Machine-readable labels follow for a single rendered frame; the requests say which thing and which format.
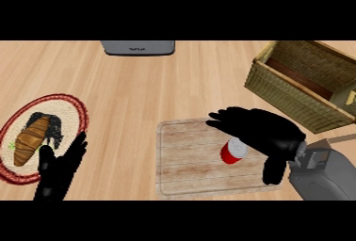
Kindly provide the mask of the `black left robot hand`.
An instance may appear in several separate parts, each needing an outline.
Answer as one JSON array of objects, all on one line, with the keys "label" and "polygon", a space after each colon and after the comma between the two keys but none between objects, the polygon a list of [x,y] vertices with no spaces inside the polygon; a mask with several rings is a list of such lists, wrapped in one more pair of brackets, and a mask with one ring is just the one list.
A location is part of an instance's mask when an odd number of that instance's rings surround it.
[{"label": "black left robot hand", "polygon": [[82,132],[63,156],[55,156],[55,152],[48,145],[40,147],[38,167],[40,181],[36,188],[35,201],[64,200],[83,162],[86,145],[86,132]]}]

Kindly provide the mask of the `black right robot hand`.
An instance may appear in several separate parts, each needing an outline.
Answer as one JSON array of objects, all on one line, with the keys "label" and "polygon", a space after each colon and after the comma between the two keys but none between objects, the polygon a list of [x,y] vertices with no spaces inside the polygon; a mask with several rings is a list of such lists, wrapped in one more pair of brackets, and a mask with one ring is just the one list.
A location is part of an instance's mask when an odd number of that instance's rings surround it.
[{"label": "black right robot hand", "polygon": [[268,156],[264,183],[278,185],[284,177],[287,162],[296,159],[299,145],[306,140],[306,134],[297,125],[271,111],[238,106],[221,109],[209,116],[212,120],[206,124],[238,137]]}]

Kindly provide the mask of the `red can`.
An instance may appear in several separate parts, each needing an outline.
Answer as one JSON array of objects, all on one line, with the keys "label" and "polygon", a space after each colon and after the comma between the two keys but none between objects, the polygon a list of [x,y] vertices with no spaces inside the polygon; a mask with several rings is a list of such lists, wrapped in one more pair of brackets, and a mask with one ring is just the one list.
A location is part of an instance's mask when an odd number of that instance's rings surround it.
[{"label": "red can", "polygon": [[227,142],[221,157],[227,164],[232,165],[249,155],[249,145],[241,141],[238,137],[232,137]]}]

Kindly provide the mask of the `pale wooden cutting board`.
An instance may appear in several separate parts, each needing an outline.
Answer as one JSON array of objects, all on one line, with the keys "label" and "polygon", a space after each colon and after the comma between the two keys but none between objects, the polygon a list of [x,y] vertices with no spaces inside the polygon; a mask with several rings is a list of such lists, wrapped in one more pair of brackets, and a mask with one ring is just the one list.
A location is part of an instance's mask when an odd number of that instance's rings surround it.
[{"label": "pale wooden cutting board", "polygon": [[207,118],[168,120],[156,129],[156,192],[165,200],[275,191],[264,184],[268,156],[249,148],[235,164],[221,151],[231,135],[206,124]]}]

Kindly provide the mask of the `olive wicker basket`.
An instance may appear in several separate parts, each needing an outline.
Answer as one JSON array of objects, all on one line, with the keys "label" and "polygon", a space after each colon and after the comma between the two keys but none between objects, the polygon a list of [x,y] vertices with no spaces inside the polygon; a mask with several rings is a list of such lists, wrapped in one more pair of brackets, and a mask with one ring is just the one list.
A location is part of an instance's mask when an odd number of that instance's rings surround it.
[{"label": "olive wicker basket", "polygon": [[318,40],[272,41],[246,88],[315,134],[356,124],[356,57]]}]

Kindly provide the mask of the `brown croissant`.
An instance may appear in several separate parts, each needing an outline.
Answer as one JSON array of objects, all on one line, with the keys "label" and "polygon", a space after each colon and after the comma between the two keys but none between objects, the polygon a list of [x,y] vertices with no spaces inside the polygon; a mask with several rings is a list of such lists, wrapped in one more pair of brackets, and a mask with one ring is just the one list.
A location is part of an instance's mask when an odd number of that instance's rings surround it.
[{"label": "brown croissant", "polygon": [[18,134],[15,139],[14,164],[23,167],[30,161],[45,140],[51,117],[43,116]]}]

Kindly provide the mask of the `round red-rimmed placemat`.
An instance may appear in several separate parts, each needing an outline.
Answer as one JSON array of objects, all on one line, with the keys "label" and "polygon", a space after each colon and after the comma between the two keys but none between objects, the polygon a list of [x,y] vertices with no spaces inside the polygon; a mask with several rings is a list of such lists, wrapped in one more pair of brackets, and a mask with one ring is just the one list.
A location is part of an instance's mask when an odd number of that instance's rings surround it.
[{"label": "round red-rimmed placemat", "polygon": [[86,106],[73,95],[51,94],[29,102],[0,129],[0,180],[36,183],[40,147],[48,145],[55,156],[64,155],[88,126]]}]

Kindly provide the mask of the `dark grey appliance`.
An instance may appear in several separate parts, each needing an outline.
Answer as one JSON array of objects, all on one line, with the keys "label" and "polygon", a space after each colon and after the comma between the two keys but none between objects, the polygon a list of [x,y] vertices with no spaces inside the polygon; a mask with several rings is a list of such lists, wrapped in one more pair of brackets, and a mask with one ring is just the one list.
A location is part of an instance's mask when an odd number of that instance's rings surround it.
[{"label": "dark grey appliance", "polygon": [[173,40],[103,40],[101,43],[113,56],[169,56],[176,51]]}]

